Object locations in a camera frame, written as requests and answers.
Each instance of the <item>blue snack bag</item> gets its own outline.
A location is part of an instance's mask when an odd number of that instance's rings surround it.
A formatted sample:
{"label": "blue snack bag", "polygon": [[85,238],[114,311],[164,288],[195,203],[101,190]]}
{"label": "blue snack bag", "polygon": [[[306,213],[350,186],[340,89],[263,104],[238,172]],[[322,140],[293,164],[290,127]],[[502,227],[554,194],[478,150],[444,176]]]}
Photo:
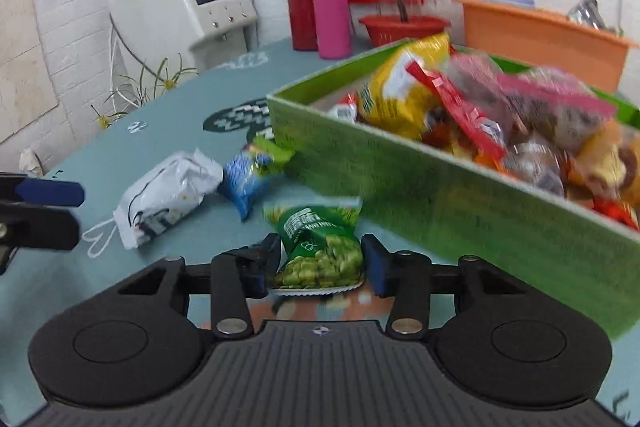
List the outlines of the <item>blue snack bag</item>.
{"label": "blue snack bag", "polygon": [[241,221],[249,217],[255,200],[293,155],[293,151],[278,147],[264,136],[256,136],[225,165],[218,192],[233,202]]}

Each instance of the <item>small green snack bag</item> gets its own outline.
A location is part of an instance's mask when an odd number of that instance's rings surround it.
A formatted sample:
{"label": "small green snack bag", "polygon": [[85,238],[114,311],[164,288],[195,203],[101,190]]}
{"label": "small green snack bag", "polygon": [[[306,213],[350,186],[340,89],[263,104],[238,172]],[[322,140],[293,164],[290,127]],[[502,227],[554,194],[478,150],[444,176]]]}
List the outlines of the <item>small green snack bag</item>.
{"label": "small green snack bag", "polygon": [[287,253],[272,291],[326,295],[360,286],[364,260],[353,230],[361,207],[360,198],[265,203],[264,217],[276,227]]}

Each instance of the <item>table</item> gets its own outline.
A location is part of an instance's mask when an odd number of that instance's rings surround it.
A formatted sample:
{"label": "table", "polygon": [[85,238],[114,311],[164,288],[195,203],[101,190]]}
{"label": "table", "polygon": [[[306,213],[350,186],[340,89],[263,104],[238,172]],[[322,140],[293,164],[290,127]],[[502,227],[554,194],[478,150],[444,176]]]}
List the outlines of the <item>table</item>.
{"label": "table", "polygon": [[[201,74],[116,122],[47,177],[76,181],[84,186],[86,201],[76,210],[84,232],[110,219],[126,188],[173,152],[193,152],[199,148],[220,164],[231,159],[244,145],[247,129],[207,132],[202,128],[207,117],[224,108],[259,99],[330,64],[315,53],[294,52],[289,40],[243,55]],[[136,122],[146,123],[146,126],[141,128],[135,125]],[[130,132],[129,127],[138,130]],[[267,197],[299,198],[305,195],[311,196],[313,192],[303,185],[281,179],[273,184]],[[68,253],[20,250],[6,274],[0,277],[0,404],[6,422],[18,423],[44,404],[29,369],[27,347],[33,333],[54,314],[157,259],[181,255],[188,264],[208,263],[222,251],[256,243],[271,232],[271,227],[263,220],[259,204],[257,212],[241,223],[233,204],[212,195],[176,227],[139,250],[124,250],[116,232],[104,251],[94,257],[110,238],[112,230],[113,223],[104,224],[92,233],[95,244],[81,241]],[[392,251],[424,251],[365,219],[361,220],[357,232],[358,235],[376,234]],[[435,263],[443,262],[435,255],[431,258]],[[269,303],[258,303],[254,317],[256,314],[269,315],[269,309]],[[354,308],[349,313],[344,313],[345,309],[342,296],[321,305],[315,312],[322,320],[353,317],[350,313]],[[206,298],[191,299],[189,318],[194,323],[206,323],[208,311]],[[291,309],[283,313],[300,316]],[[378,314],[384,315],[384,306]],[[430,327],[444,324],[453,314],[449,296],[434,296]],[[638,346],[640,326],[637,325],[614,343],[614,362],[598,395],[601,404],[608,409],[613,409],[614,401],[618,400],[616,413],[628,423],[640,420]],[[625,393],[627,398],[620,401]]]}

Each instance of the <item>yellow snack bag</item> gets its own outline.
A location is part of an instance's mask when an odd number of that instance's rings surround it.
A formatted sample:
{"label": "yellow snack bag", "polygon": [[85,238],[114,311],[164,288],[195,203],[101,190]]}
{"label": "yellow snack bag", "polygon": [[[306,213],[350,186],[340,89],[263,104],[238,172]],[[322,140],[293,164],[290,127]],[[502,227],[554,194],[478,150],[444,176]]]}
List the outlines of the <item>yellow snack bag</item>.
{"label": "yellow snack bag", "polygon": [[416,60],[423,67],[434,69],[447,58],[446,33],[402,46],[358,93],[358,113],[375,127],[405,138],[422,139],[427,131],[426,115],[440,105],[440,99],[407,73],[406,67]]}

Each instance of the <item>red candy wrapper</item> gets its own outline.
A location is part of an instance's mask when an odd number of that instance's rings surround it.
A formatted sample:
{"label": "red candy wrapper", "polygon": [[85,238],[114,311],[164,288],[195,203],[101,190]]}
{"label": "red candy wrapper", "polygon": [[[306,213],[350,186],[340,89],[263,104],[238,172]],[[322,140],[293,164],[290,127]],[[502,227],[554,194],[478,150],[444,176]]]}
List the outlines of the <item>red candy wrapper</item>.
{"label": "red candy wrapper", "polygon": [[447,113],[462,132],[491,159],[500,161],[505,154],[500,126],[488,119],[473,103],[466,101],[454,84],[438,71],[424,71],[416,61],[406,70],[412,77],[436,93]]}
{"label": "red candy wrapper", "polygon": [[636,211],[628,203],[621,201],[608,201],[602,198],[594,198],[593,210],[603,216],[610,217],[614,221],[638,231],[638,217]]}

